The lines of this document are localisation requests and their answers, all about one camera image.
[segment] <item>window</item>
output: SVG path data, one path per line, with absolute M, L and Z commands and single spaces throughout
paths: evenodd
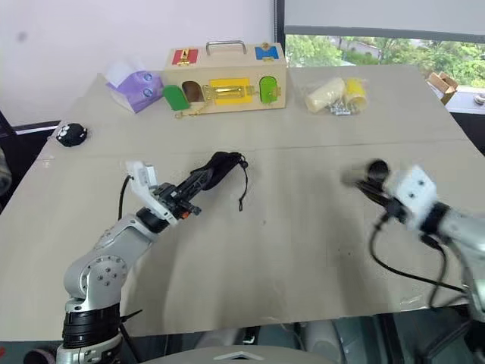
M 415 64 L 424 77 L 446 72 L 485 88 L 485 44 L 364 36 L 286 35 L 290 67 Z

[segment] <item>yellow door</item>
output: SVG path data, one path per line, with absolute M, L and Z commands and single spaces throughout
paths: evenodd
M 234 105 L 252 102 L 249 78 L 221 78 L 210 80 L 215 105 Z

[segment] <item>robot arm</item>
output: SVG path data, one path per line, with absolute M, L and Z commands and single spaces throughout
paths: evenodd
M 388 174 L 386 163 L 376 160 L 363 168 L 353 168 L 350 174 L 344 174 L 343 181 L 351 181 L 384 207 L 397 201 L 396 217 L 410 231 L 434 235 L 447 244 L 462 264 L 470 314 L 485 322 L 485 221 L 439 202 L 436 185 L 418 166 L 390 177 Z
M 239 153 L 217 152 L 184 182 L 158 185 L 155 169 L 142 162 L 128 162 L 132 191 L 146 204 L 136 215 L 122 217 L 107 230 L 93 249 L 75 261 L 64 276 L 69 293 L 64 319 L 60 364 L 111 364 L 120 351 L 121 288 L 136 260 L 168 226 L 176 225 L 201 209 L 190 200 L 210 190 L 236 165 L 247 168 Z

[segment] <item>green door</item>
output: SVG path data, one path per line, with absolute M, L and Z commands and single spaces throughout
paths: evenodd
M 167 99 L 168 104 L 171 106 L 172 110 L 186 110 L 190 107 L 183 91 L 179 86 L 168 85 L 164 87 L 164 96 Z
M 278 85 L 276 78 L 266 76 L 259 81 L 259 94 L 263 104 L 269 104 L 278 100 Z

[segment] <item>black fabric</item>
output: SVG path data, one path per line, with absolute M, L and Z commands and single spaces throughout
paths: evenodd
M 216 152 L 204 167 L 197 168 L 190 173 L 212 169 L 212 178 L 203 188 L 204 191 L 207 191 L 212 187 L 217 186 L 217 184 L 226 177 L 226 174 L 228 174 L 242 160 L 243 155 L 238 152 Z

